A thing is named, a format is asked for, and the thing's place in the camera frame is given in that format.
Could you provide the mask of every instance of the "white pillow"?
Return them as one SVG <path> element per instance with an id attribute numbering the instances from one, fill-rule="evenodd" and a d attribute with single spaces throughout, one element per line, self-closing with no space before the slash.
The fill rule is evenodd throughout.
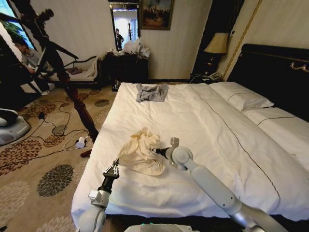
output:
<path id="1" fill-rule="evenodd" d="M 309 123 L 279 108 L 243 113 L 309 171 Z"/>
<path id="2" fill-rule="evenodd" d="M 240 111 L 245 108 L 263 108 L 274 105 L 267 98 L 235 82 L 218 82 L 209 86 Z"/>

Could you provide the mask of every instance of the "picture frame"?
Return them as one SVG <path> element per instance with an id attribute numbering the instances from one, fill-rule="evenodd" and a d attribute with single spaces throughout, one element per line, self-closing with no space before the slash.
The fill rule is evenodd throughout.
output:
<path id="1" fill-rule="evenodd" d="M 174 0 L 142 0 L 140 28 L 170 30 Z"/>

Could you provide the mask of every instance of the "wooden bedpost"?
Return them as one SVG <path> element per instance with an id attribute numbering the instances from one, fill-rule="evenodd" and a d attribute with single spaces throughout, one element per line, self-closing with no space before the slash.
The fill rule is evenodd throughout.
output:
<path id="1" fill-rule="evenodd" d="M 73 100 L 74 108 L 77 110 L 83 125 L 89 132 L 89 136 L 94 142 L 97 138 L 98 131 L 95 128 L 94 122 L 88 113 L 85 104 L 79 98 L 78 91 L 75 87 L 70 85 L 70 77 L 65 72 L 63 61 L 56 51 L 61 47 L 49 41 L 48 35 L 44 29 L 44 22 L 49 20 L 54 13 L 52 10 L 47 9 L 41 14 L 37 15 L 30 5 L 30 0 L 12 0 L 16 8 L 21 13 L 22 23 L 30 29 L 33 37 L 40 43 L 42 50 L 46 48 L 46 61 L 54 68 L 57 77 L 64 84 L 67 95 Z M 82 157 L 90 155 L 90 151 L 81 154 Z"/>

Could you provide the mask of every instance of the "white duvet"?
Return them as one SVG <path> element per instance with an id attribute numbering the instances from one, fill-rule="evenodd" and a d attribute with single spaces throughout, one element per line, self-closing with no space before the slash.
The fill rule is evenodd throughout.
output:
<path id="1" fill-rule="evenodd" d="M 88 194 L 103 180 L 130 136 L 143 127 L 190 148 L 207 167 L 250 206 L 292 220 L 309 218 L 309 173 L 240 111 L 206 84 L 169 86 L 164 102 L 136 102 L 135 84 L 122 83 L 99 132 L 73 197 L 75 225 L 90 207 Z M 120 167 L 107 214 L 145 217 L 227 217 L 198 187 L 189 172 L 169 166 L 160 176 Z"/>

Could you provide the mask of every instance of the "floral carpet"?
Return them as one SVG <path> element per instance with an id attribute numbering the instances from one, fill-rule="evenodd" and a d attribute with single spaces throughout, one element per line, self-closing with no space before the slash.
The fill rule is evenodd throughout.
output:
<path id="1" fill-rule="evenodd" d="M 116 93 L 111 87 L 79 92 L 100 129 Z M 39 119 L 41 112 L 45 120 Z M 71 150 L 87 132 L 63 89 L 38 98 L 19 114 L 31 130 L 0 147 L 0 227 L 7 226 L 6 232 L 73 232 L 71 202 L 88 160 L 80 154 L 91 149 L 92 141 L 88 137 L 85 148 Z"/>

